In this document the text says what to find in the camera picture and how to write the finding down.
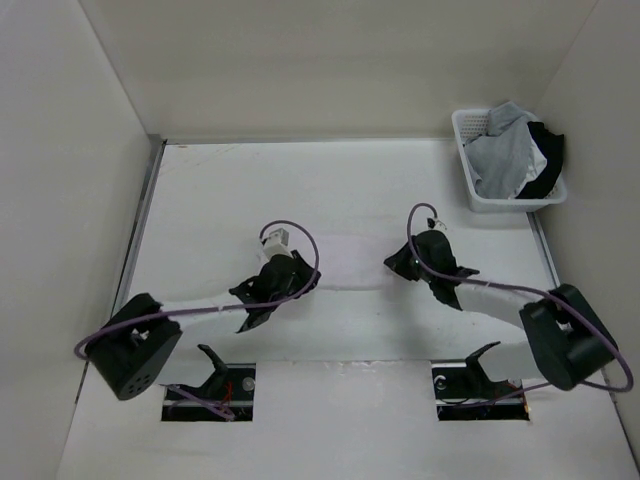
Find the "pale pink tank top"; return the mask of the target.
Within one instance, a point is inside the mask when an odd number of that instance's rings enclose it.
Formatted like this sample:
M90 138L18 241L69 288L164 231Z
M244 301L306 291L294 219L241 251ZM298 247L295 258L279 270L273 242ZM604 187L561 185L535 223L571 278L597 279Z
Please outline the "pale pink tank top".
M316 255L310 240L301 232L289 232L288 248L296 250L314 267ZM321 278L317 287L324 290L381 290L391 285L392 271L384 260L406 243L399 239L353 235L321 235L315 238L319 252Z

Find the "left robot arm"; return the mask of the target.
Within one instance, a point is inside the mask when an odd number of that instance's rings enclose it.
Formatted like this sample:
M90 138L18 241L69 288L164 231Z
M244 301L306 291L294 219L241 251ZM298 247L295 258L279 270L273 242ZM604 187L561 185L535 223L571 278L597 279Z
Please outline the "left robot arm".
M282 304L314 289L319 260L276 254L260 272L229 290L231 305L207 299L202 306L166 310L148 293L129 300L101 329L81 340L74 353L89 361L117 399L130 400L156 381L184 331L214 321L234 334L266 323Z

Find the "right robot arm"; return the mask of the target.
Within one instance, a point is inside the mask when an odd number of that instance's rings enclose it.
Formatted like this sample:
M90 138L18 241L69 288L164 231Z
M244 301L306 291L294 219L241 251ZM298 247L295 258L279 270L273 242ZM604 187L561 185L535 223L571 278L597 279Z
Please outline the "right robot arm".
M577 288L540 291L482 279L478 270L457 263L441 231L410 236L383 264L405 280L425 282L448 307L521 328L524 366L560 390L574 389L616 360L618 345Z

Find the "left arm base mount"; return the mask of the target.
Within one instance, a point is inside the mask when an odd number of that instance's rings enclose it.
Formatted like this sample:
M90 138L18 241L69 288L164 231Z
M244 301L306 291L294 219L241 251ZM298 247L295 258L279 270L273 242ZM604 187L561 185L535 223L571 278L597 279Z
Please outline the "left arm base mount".
M254 413L256 365L226 363L208 345L198 349L207 357L208 376L196 384L170 382L165 390L163 422L251 422Z

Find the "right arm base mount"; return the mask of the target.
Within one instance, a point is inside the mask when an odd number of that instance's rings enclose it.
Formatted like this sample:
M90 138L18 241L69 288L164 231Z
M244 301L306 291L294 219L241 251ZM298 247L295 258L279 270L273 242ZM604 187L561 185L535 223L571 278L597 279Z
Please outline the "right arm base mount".
M431 365L432 382L439 421L528 421L525 395L504 399L522 389L521 380L492 381L481 368L479 359L493 342L464 359L436 361Z

